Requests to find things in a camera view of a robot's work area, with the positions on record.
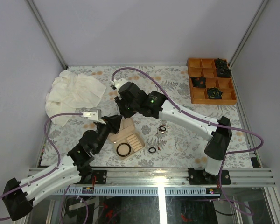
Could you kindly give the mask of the beige jewelry box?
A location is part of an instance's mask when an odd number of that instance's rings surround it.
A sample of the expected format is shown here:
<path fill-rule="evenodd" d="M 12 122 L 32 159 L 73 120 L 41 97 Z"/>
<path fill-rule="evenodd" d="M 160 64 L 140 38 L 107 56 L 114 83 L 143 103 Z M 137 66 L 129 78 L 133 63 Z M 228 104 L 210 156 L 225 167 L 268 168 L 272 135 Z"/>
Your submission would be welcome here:
<path fill-rule="evenodd" d="M 113 143 L 113 149 L 116 155 L 116 148 L 119 144 L 128 143 L 130 145 L 131 153 L 127 157 L 120 157 L 117 155 L 121 160 L 133 156 L 145 147 L 145 142 L 140 133 L 136 130 L 133 118 L 122 119 L 119 132 L 117 134 L 109 134 L 108 140 Z"/>

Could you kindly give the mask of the black bangle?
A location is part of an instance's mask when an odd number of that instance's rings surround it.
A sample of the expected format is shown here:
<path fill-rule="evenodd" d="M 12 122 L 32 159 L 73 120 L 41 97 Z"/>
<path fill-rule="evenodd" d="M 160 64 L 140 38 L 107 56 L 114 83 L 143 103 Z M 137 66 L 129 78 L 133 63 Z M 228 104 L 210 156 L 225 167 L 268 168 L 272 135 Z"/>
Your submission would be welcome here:
<path fill-rule="evenodd" d="M 116 153 L 120 157 L 127 157 L 131 153 L 131 147 L 128 143 L 121 143 L 117 146 Z"/>

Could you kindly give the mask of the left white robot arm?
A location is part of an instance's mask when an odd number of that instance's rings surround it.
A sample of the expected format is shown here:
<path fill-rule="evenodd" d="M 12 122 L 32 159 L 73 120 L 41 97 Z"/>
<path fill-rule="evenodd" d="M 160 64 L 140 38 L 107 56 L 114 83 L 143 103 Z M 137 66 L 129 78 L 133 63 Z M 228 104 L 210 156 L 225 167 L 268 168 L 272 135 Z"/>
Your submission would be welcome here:
<path fill-rule="evenodd" d="M 79 115 L 93 121 L 97 129 L 84 132 L 78 144 L 64 157 L 58 154 L 57 163 L 21 181 L 13 178 L 6 183 L 2 201 L 11 220 L 25 217 L 40 201 L 65 186 L 92 181 L 90 163 L 100 153 L 109 134 L 118 133 L 122 116 L 99 118 L 96 112 Z"/>

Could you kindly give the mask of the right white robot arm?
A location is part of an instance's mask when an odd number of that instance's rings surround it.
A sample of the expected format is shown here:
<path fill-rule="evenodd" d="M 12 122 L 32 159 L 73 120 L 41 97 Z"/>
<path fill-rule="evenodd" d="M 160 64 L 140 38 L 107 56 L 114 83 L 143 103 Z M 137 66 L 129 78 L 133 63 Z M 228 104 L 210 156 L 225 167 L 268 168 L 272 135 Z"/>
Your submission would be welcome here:
<path fill-rule="evenodd" d="M 193 112 L 183 106 L 169 101 L 169 97 L 153 91 L 146 94 L 135 83 L 119 79 L 112 82 L 112 88 L 117 90 L 115 102 L 124 118 L 130 118 L 139 113 L 145 117 L 152 117 L 180 125 L 194 131 L 208 143 L 204 150 L 207 163 L 203 178 L 208 184 L 214 184 L 220 179 L 220 168 L 229 146 L 232 134 L 230 129 L 212 126 L 215 123 L 230 126 L 230 120 L 224 116 L 216 120 Z"/>

